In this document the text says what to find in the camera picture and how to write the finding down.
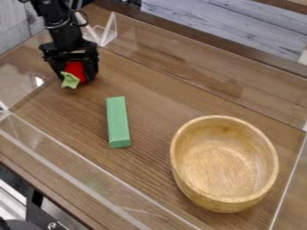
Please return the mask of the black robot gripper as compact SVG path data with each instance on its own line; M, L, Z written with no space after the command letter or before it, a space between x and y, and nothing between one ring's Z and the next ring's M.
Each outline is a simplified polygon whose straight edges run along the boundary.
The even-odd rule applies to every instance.
M31 5L43 18L44 27L50 32L52 41L39 46L56 76L64 79L66 61L78 51L83 51L83 64L87 82L92 82L99 73L98 45L83 38L82 27L88 22L78 22L79 10L66 3L66 0L30 0Z

